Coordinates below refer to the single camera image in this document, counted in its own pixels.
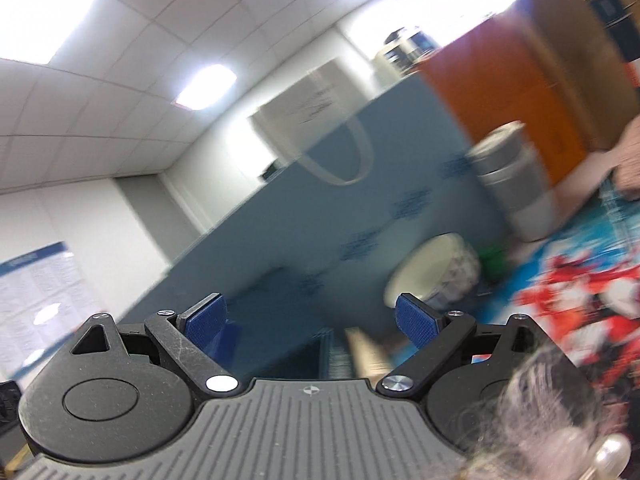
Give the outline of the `person's hand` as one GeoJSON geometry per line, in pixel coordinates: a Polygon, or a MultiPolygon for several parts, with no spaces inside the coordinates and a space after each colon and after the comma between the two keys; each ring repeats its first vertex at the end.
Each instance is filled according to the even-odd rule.
{"type": "Polygon", "coordinates": [[[636,116],[620,137],[615,148],[613,182],[625,200],[638,200],[640,195],[640,116],[636,116]]]}

